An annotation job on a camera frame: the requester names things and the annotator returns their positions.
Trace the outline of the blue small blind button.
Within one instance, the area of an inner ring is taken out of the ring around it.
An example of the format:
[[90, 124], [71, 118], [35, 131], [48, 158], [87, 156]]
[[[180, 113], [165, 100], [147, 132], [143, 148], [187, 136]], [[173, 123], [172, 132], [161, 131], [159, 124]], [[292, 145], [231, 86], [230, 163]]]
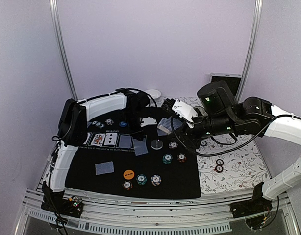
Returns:
[[121, 121], [119, 123], [119, 126], [122, 127], [122, 128], [125, 128], [125, 127], [127, 127], [127, 122]]

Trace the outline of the clear acrylic dealer button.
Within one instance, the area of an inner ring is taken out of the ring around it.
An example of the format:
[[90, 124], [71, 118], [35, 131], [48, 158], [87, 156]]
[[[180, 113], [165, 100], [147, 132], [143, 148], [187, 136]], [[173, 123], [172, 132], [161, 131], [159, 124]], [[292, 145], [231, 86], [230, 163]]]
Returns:
[[152, 140], [150, 143], [150, 146], [154, 150], [160, 150], [163, 147], [163, 141], [157, 139], [157, 140]]

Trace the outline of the blue playing card deck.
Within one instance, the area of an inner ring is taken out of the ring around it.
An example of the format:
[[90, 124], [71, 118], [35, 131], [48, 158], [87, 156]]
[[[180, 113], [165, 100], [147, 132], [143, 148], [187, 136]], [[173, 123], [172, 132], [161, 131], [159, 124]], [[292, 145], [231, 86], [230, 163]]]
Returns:
[[[159, 124], [157, 125], [157, 133], [159, 136], [165, 136], [169, 135], [172, 133], [172, 128], [171, 128], [171, 119], [172, 117], [169, 118], [162, 118]], [[182, 122], [178, 119], [173, 119], [173, 128], [174, 130], [177, 130], [182, 126]]]

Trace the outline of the blue fifty chips row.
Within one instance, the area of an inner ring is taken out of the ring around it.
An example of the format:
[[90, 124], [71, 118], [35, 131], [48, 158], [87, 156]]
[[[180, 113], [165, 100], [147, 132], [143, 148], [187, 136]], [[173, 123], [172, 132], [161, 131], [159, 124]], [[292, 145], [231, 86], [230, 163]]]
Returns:
[[93, 121], [91, 123], [92, 126], [97, 127], [99, 129], [102, 129], [105, 127], [104, 123], [100, 122], [100, 121]]

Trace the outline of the red black chip stack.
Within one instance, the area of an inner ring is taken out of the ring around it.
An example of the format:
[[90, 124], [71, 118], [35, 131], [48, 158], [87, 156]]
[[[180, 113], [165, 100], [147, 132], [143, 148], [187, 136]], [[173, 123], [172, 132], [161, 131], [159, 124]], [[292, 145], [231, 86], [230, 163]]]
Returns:
[[217, 173], [222, 173], [223, 172], [223, 165], [224, 165], [224, 161], [222, 159], [217, 159], [216, 160], [216, 166], [215, 166], [215, 171]]

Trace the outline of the orange big blind button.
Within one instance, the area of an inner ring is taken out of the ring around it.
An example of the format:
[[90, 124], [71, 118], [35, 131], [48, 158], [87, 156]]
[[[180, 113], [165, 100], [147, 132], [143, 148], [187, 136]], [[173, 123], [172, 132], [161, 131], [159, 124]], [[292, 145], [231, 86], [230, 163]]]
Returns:
[[134, 178], [134, 176], [135, 176], [135, 173], [131, 169], [128, 169], [123, 173], [123, 177], [126, 180], [132, 180]]

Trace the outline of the dealt cards front player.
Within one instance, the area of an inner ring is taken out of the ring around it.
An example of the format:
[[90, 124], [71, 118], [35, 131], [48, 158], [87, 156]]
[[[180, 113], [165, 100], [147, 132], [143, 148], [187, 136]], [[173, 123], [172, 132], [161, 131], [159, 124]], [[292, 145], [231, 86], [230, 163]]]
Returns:
[[114, 173], [114, 163], [112, 161], [95, 164], [95, 174], [103, 175]]

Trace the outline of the green chip stack front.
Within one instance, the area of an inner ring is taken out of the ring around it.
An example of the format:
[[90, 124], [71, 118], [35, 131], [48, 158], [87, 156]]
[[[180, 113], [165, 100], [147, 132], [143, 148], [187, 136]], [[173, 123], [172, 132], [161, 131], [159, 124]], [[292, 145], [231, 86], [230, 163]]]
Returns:
[[144, 185], [147, 182], [147, 178], [144, 174], [139, 174], [136, 177], [137, 184]]

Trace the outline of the blue peach stack front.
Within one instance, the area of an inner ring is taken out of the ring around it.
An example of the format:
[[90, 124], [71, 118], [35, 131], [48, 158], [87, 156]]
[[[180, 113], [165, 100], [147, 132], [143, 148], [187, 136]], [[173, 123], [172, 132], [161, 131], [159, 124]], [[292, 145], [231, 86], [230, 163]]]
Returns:
[[151, 183], [154, 185], [154, 186], [158, 186], [160, 185], [162, 182], [162, 179], [159, 175], [153, 175], [151, 177]]

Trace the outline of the red black stack front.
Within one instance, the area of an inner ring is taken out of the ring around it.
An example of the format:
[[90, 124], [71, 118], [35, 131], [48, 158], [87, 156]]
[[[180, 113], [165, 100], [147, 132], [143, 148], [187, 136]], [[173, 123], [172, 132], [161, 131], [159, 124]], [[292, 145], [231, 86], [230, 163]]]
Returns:
[[133, 184], [131, 181], [124, 181], [122, 185], [125, 190], [130, 190], [133, 188]]

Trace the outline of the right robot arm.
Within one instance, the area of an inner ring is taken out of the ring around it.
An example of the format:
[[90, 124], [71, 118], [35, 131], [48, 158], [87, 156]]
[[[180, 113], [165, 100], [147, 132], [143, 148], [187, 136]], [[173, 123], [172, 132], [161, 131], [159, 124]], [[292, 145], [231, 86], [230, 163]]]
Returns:
[[[182, 129], [173, 133], [188, 151], [195, 155], [212, 157], [238, 150], [256, 137], [273, 137], [301, 146], [301, 117], [289, 113], [258, 97], [249, 97], [238, 103], [228, 84], [224, 81], [212, 82], [197, 92], [207, 115], [199, 118], [198, 108], [193, 108], [180, 100], [173, 101], [172, 110], [183, 119]], [[204, 138], [222, 134], [253, 135], [248, 142], [216, 154], [197, 152]], [[282, 192], [293, 188], [301, 181], [301, 157], [274, 178], [255, 186], [252, 199], [247, 203], [251, 213], [258, 213]]]

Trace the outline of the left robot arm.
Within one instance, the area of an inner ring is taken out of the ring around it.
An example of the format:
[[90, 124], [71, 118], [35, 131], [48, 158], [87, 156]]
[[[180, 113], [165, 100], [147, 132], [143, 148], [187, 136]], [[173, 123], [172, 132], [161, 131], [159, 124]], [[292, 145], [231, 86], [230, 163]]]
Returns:
[[43, 180], [44, 202], [55, 212], [66, 209], [63, 199], [65, 179], [75, 153], [87, 139], [87, 123], [91, 119], [111, 111], [124, 110], [131, 136], [142, 141], [140, 113], [150, 104], [150, 98], [149, 94], [139, 89], [119, 88], [89, 99], [68, 99], [59, 120], [58, 133], [52, 137], [56, 148]]

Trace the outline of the black poker mat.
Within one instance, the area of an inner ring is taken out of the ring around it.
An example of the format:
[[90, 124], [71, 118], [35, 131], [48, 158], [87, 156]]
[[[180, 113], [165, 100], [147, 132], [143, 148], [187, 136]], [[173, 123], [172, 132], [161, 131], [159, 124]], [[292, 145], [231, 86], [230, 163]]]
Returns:
[[[87, 129], [91, 133], [90, 139], [86, 145], [79, 147], [75, 153], [69, 171], [65, 179], [65, 187], [105, 193], [111, 195], [120, 195], [126, 197], [148, 198], [148, 199], [193, 199], [201, 196], [199, 172], [197, 158], [189, 153], [183, 145], [177, 149], [168, 147], [171, 139], [166, 136], [158, 136], [156, 125], [143, 127], [144, 138], [146, 139], [148, 154], [136, 156], [134, 147], [130, 149], [119, 148], [119, 141], [114, 147], [92, 146], [91, 141], [97, 133], [115, 132], [120, 135], [129, 135], [130, 127], [122, 128], [119, 126], [125, 119], [124, 110], [115, 110], [103, 115], [97, 116], [91, 121], [100, 121], [105, 123], [108, 118], [113, 119], [113, 125], [105, 125], [99, 129], [90, 125]], [[151, 148], [152, 140], [163, 141], [163, 147], [160, 150]], [[177, 160], [177, 155], [183, 153], [187, 160], [183, 163]], [[162, 157], [165, 154], [171, 154], [173, 159], [170, 164], [164, 164]], [[114, 163], [114, 173], [96, 175], [95, 164], [112, 161]], [[126, 181], [123, 173], [131, 169], [135, 176], [129, 180], [133, 188], [125, 190], [123, 182]], [[147, 182], [144, 185], [137, 184], [136, 177], [144, 174]], [[159, 175], [162, 182], [158, 186], [151, 183], [151, 177]]]

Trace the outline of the white ceramic bowl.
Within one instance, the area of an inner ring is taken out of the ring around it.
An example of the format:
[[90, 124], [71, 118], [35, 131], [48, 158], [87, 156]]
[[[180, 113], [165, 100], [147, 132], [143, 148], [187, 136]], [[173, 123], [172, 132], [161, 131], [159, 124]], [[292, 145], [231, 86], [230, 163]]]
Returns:
[[148, 89], [146, 90], [146, 93], [148, 93], [153, 99], [159, 99], [162, 95], [161, 91], [157, 89]]

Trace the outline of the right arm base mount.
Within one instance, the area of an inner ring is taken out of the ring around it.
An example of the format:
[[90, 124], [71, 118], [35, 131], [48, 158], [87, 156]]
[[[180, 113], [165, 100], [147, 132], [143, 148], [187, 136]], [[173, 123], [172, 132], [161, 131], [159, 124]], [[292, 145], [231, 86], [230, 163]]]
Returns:
[[[264, 212], [267, 212], [268, 215], [270, 214], [273, 206], [270, 200], [263, 197], [263, 185], [264, 183], [261, 182], [254, 187], [251, 199], [230, 204], [230, 211], [233, 218], [251, 216]], [[258, 230], [265, 225], [268, 215], [246, 219], [246, 225], [251, 229]]]

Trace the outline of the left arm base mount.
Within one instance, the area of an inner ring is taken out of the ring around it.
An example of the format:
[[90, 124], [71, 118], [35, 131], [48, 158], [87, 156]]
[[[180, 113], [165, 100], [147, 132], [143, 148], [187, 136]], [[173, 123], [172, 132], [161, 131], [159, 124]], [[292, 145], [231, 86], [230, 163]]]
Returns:
[[59, 215], [66, 215], [70, 217], [80, 218], [83, 211], [83, 200], [77, 196], [71, 196], [65, 199], [64, 191], [53, 192], [49, 188], [42, 189], [44, 194], [41, 209], [57, 213]]

